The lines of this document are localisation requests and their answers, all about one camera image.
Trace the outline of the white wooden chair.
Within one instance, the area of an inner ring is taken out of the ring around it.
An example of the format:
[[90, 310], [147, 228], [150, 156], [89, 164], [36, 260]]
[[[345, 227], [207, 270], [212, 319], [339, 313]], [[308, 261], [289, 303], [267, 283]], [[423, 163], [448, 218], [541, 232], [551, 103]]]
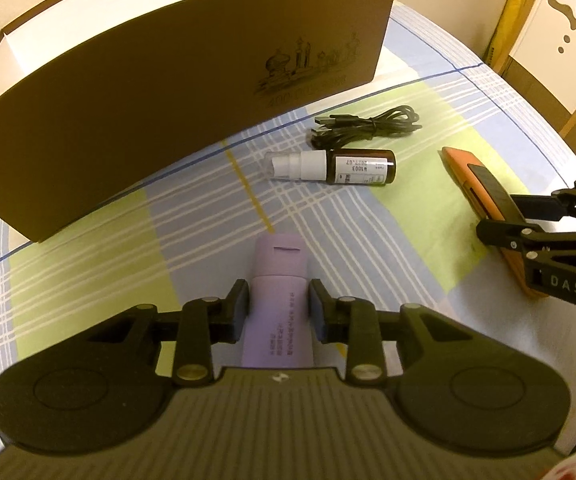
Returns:
[[576, 114], [576, 0], [530, 0], [495, 70], [555, 131]]

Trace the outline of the orange black utility knife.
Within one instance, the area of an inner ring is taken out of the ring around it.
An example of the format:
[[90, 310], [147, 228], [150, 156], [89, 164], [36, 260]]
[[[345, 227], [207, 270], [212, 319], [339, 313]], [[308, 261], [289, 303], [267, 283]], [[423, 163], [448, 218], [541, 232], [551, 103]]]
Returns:
[[445, 146], [441, 156], [481, 220], [526, 222], [503, 185], [476, 155]]

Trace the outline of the brown cardboard box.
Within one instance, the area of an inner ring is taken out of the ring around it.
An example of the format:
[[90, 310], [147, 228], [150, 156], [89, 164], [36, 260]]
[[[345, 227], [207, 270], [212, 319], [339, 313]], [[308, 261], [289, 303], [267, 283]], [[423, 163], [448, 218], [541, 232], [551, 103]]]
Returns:
[[367, 84], [394, 0], [44, 0], [0, 30], [0, 219], [45, 240], [137, 182]]

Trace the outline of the purple tube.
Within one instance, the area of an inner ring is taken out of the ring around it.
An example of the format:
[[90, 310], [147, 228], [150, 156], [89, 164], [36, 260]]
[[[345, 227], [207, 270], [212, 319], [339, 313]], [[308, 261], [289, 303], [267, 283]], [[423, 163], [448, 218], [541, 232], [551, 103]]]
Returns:
[[241, 353], [244, 367], [314, 365], [308, 260], [305, 241], [298, 234], [264, 234], [256, 241]]

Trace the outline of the dark spray bottle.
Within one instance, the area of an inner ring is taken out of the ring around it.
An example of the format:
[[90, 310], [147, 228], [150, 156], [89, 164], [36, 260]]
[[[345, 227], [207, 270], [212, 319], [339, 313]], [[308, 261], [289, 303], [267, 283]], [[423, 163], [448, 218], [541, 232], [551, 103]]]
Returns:
[[267, 177], [273, 180], [325, 182], [330, 185], [383, 186], [396, 176], [391, 150], [335, 148], [302, 152], [268, 152]]

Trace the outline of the checkered bed sheet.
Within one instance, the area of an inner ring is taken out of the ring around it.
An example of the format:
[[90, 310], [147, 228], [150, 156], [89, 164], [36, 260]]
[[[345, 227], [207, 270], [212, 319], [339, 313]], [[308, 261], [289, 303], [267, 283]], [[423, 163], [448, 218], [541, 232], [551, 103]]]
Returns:
[[[372, 116], [407, 104], [422, 126], [378, 140], [398, 159], [384, 188], [276, 182], [270, 151], [300, 151], [315, 116]], [[301, 107], [189, 156], [41, 244], [0, 221], [0, 373], [16, 361], [146, 302], [175, 310], [222, 296], [251, 274], [266, 232], [300, 234], [310, 270], [336, 295], [378, 308], [418, 302], [556, 367], [576, 443], [576, 307], [532, 300], [442, 162], [473, 152], [510, 192], [548, 194], [576, 182], [576, 155], [468, 48], [404, 4], [391, 12], [371, 84]]]

